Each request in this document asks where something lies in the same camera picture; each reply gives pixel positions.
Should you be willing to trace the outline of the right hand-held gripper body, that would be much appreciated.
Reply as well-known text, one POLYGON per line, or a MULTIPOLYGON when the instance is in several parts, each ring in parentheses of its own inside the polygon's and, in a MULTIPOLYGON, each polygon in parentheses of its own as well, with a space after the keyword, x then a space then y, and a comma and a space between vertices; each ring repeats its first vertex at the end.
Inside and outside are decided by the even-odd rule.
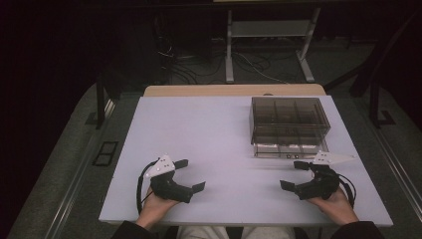
POLYGON ((355 160, 353 155, 343 155, 319 151, 312 161, 309 161, 310 171, 314 178, 306 183, 295 185, 294 193, 300 200, 321 197, 329 199, 340 185, 347 193, 349 201, 355 200, 355 187, 345 176, 335 172, 331 166, 338 163, 355 160))

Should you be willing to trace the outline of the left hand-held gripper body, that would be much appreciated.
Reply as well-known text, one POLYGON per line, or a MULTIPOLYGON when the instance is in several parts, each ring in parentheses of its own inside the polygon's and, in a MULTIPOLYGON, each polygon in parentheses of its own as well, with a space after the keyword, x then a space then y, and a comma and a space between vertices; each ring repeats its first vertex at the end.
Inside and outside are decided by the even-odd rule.
POLYGON ((194 194, 192 187, 179 185, 173 180, 177 170, 175 162, 168 154, 164 154, 147 171, 146 178, 150 180, 150 187, 156 196, 189 203, 194 194))

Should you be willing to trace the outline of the smoky transparent drawer box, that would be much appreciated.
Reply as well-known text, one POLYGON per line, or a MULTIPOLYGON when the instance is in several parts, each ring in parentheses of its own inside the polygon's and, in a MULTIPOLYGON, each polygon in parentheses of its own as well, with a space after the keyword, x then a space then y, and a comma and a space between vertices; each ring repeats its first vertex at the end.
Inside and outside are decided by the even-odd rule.
POLYGON ((308 159, 328 151, 330 124, 319 98, 252 97, 249 123, 256 157, 308 159))

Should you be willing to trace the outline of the person's left hand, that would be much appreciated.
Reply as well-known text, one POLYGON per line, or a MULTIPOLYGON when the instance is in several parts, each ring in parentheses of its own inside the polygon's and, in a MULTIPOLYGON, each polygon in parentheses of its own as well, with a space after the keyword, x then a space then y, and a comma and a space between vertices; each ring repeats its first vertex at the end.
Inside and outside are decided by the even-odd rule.
POLYGON ((177 204, 178 201, 162 199, 156 196, 152 189, 149 188, 147 197, 144 200, 143 208, 136 219, 135 224, 146 230, 150 230, 177 204))

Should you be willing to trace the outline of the person's right hand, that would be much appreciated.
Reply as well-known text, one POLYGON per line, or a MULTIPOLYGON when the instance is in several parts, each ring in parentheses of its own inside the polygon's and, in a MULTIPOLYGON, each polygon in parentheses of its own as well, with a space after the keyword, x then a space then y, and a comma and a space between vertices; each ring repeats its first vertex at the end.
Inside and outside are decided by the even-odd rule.
POLYGON ((358 221, 357 215, 340 187, 329 199, 315 197, 309 199, 309 203, 315 205, 337 225, 346 225, 358 221))

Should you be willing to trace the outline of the person's legs light trousers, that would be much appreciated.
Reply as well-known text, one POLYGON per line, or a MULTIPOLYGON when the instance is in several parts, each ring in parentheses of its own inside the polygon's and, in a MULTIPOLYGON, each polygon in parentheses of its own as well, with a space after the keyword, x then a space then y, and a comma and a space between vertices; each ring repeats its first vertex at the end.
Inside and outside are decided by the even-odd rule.
POLYGON ((290 227, 181 226, 177 239, 296 239, 290 227))

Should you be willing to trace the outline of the wooden table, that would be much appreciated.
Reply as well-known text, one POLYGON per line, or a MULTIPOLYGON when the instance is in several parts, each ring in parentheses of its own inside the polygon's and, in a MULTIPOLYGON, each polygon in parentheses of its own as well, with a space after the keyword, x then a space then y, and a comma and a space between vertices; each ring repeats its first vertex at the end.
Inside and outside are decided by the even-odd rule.
POLYGON ((149 86, 145 97, 325 96, 318 84, 149 86))

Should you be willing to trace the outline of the black metal stand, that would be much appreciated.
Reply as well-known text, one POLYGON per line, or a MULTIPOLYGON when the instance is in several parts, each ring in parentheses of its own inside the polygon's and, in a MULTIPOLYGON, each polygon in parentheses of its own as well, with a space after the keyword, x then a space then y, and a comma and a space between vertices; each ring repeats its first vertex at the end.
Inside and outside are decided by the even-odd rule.
POLYGON ((369 119, 376 128, 381 128, 383 125, 395 124, 389 111, 382 111, 379 108, 379 94, 379 84, 372 82, 369 94, 369 119))
POLYGON ((106 80, 103 76, 98 76, 96 80, 96 110, 89 113, 86 124, 101 129, 112 114, 113 108, 114 100, 106 90, 106 80))

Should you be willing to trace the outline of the grey metal stand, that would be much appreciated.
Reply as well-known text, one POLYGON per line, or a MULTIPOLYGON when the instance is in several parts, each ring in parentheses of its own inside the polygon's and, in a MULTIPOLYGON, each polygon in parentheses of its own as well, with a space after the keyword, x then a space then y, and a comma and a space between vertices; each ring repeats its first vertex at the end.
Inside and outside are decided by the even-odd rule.
POLYGON ((233 11, 227 14, 227 38, 225 71, 226 82, 234 83, 232 40, 234 38, 252 37, 303 37, 304 43, 296 56, 307 83, 313 83, 315 78, 307 62, 307 52, 310 47, 320 8, 315 8, 308 20, 277 20, 277 21, 234 21, 233 11))

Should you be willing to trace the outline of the black rectangular floor frame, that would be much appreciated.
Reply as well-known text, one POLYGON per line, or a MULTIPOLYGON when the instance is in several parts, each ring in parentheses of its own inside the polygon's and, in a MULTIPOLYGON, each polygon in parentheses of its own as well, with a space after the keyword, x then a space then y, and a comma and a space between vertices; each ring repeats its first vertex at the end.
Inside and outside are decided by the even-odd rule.
POLYGON ((104 141, 100 147, 98 154, 94 158, 92 165, 109 166, 116 152, 117 145, 117 141, 104 141))

